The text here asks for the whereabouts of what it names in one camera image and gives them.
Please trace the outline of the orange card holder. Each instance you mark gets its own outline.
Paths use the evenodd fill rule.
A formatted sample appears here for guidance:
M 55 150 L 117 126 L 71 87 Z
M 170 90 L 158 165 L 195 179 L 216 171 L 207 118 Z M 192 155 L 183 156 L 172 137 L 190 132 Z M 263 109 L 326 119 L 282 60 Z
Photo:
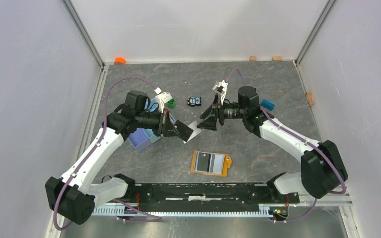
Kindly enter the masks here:
M 199 153 L 211 154 L 209 172 L 200 172 L 196 170 L 197 156 Z M 208 175 L 208 176 L 226 177 L 228 173 L 228 169 L 231 167 L 232 163 L 233 161 L 231 157 L 229 156 L 229 154 L 202 152 L 202 151 L 195 150 L 192 156 L 190 172 L 195 174 Z

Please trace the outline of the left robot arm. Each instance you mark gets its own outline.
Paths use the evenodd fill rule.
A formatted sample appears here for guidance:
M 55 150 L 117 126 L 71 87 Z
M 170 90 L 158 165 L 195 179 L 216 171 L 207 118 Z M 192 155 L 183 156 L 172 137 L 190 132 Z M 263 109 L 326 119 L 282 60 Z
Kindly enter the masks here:
M 169 111 L 163 107 L 150 112 L 147 94 L 137 90 L 127 93 L 119 105 L 103 121 L 97 137 L 80 158 L 59 178 L 50 177 L 45 183 L 49 207 L 54 212 L 54 225 L 58 230 L 57 215 L 78 225 L 85 223 L 95 207 L 120 198 L 132 201 L 136 189 L 123 178 L 93 186 L 92 182 L 108 158 L 138 128 L 146 128 L 160 137 L 178 137 L 188 141 L 193 130 L 179 120 L 171 121 Z

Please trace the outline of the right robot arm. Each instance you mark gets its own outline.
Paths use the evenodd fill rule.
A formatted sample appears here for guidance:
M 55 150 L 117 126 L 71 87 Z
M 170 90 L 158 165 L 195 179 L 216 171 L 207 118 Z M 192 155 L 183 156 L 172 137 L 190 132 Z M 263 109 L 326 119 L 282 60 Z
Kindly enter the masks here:
M 219 82 L 213 90 L 216 95 L 200 115 L 198 128 L 216 131 L 227 119 L 241 119 L 248 132 L 272 142 L 300 163 L 299 172 L 282 173 L 268 181 L 266 194 L 270 201 L 280 202 L 290 193 L 306 192 L 321 199 L 329 193 L 346 192 L 348 174 L 334 142 L 320 142 L 285 126 L 261 106 L 252 86 L 239 88 L 237 102 L 225 98 L 226 82 Z

